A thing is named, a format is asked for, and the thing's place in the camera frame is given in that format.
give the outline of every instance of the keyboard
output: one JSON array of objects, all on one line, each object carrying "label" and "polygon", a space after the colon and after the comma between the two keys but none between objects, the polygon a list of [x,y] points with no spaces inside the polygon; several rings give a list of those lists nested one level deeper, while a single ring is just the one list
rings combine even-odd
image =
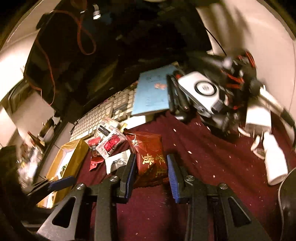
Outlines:
[{"label": "keyboard", "polygon": [[87,139],[93,136],[101,119],[104,117],[112,118],[118,122],[129,118],[133,110],[135,92],[136,89],[131,88],[119,91],[85,114],[76,123],[70,141]]}]

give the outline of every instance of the red fabric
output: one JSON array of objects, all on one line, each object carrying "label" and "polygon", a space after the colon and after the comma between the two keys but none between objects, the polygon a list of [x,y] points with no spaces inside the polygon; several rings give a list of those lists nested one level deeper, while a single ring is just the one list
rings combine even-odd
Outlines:
[{"label": "red fabric", "polygon": [[[291,169],[296,166],[296,155],[294,152],[291,153],[291,141],[278,118],[272,118],[272,126],[272,133]],[[201,124],[199,117],[185,125],[169,112],[131,131],[162,135],[165,155],[177,153],[181,158],[179,165],[185,166],[189,174],[200,178],[206,184],[227,183],[260,221],[272,240],[279,241],[281,233],[281,217],[277,202],[279,185],[272,187],[267,185],[264,162],[250,151],[252,138],[241,137],[231,144],[212,135],[207,127]],[[128,143],[125,142],[114,154],[128,147]],[[78,183],[93,185],[106,178],[105,163],[91,172],[89,165],[90,153],[80,169]],[[117,205],[117,212],[119,240],[184,239],[187,206],[174,203],[169,185],[134,189],[127,204]],[[91,225],[94,225],[94,213]],[[212,231],[209,240],[213,240]]]}]

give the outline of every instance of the blue booklet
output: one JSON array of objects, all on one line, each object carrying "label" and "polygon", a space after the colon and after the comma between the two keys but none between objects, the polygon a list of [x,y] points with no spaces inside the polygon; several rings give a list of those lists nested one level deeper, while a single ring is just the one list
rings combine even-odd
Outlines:
[{"label": "blue booklet", "polygon": [[166,75],[176,70],[173,65],[140,74],[133,103],[133,116],[149,115],[169,109]]}]

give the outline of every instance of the silver screw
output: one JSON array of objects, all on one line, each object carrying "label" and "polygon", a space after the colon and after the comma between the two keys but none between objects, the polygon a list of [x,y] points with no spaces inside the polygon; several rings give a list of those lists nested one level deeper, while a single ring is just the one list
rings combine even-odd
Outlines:
[{"label": "silver screw", "polygon": [[78,190],[82,190],[82,189],[84,189],[85,187],[86,187],[86,186],[85,186],[84,183],[79,183],[79,184],[77,184],[76,189],[78,189]]},{"label": "silver screw", "polygon": [[186,180],[189,181],[189,182],[192,182],[192,181],[195,180],[195,177],[192,176],[192,175],[188,175],[188,176],[186,176]]},{"label": "silver screw", "polygon": [[110,177],[110,181],[111,182],[117,182],[119,180],[119,177],[118,176],[112,176]]},{"label": "silver screw", "polygon": [[220,183],[219,187],[220,187],[221,189],[223,189],[223,190],[225,190],[225,189],[228,188],[228,186],[227,186],[226,183]]}]

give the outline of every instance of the white bottle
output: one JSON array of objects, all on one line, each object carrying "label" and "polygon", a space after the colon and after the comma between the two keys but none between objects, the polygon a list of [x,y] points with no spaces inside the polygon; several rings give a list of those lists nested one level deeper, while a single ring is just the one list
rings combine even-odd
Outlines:
[{"label": "white bottle", "polygon": [[264,133],[263,147],[265,151],[265,167],[267,182],[269,185],[276,185],[282,182],[288,175],[288,167],[285,155],[278,146],[274,135]]}]

